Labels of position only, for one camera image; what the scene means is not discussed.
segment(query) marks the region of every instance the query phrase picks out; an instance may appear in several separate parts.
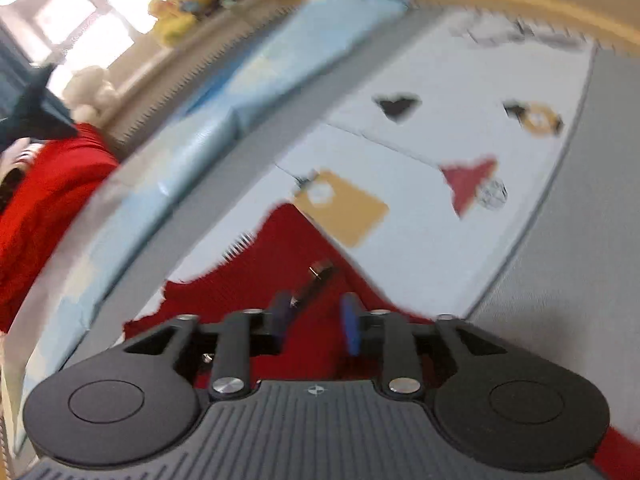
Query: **white teddy bear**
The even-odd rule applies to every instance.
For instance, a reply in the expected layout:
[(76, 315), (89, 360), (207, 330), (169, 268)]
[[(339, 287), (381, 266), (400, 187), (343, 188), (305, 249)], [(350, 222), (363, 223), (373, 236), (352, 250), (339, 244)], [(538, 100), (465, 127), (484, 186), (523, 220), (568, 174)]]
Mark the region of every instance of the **white teddy bear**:
[(76, 123), (98, 126), (100, 117), (120, 102), (109, 82), (109, 72), (99, 66), (88, 66), (74, 73), (62, 91), (62, 100)]

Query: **curtain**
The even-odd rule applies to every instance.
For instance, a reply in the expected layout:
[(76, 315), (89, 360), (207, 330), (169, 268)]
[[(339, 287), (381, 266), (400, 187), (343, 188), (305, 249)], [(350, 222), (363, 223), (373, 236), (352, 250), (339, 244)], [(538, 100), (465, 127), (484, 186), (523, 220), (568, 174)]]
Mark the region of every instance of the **curtain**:
[[(31, 78), (31, 65), (12, 35), (0, 23), (0, 118), (7, 117)], [(62, 120), (69, 112), (62, 101), (47, 91), (45, 108)]]

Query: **white circle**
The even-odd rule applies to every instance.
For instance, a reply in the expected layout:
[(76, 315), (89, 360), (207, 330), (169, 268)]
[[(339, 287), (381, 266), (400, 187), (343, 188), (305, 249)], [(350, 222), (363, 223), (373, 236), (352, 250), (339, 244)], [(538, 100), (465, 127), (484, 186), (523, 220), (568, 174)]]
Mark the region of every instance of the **white circle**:
[(306, 191), (309, 202), (315, 206), (329, 205), (335, 196), (334, 188), (328, 182), (312, 182)]

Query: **metal screw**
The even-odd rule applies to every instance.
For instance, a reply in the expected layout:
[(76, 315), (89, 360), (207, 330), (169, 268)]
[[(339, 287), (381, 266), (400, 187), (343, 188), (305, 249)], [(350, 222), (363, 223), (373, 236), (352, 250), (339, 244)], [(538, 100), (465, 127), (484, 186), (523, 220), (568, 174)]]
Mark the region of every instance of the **metal screw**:
[(244, 388), (244, 381), (237, 377), (220, 377), (213, 382), (212, 386), (219, 394), (236, 394)]
[(409, 377), (398, 377), (389, 381), (389, 389), (396, 394), (414, 394), (420, 386), (419, 381)]

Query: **black heart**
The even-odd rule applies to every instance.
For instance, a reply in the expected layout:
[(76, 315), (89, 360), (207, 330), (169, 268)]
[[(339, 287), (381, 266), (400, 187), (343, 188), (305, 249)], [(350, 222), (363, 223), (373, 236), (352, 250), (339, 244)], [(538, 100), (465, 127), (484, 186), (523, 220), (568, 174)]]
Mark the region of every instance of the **black heart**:
[(412, 108), (422, 104), (418, 96), (399, 95), (394, 98), (379, 97), (373, 99), (385, 115), (396, 123), (403, 119)]

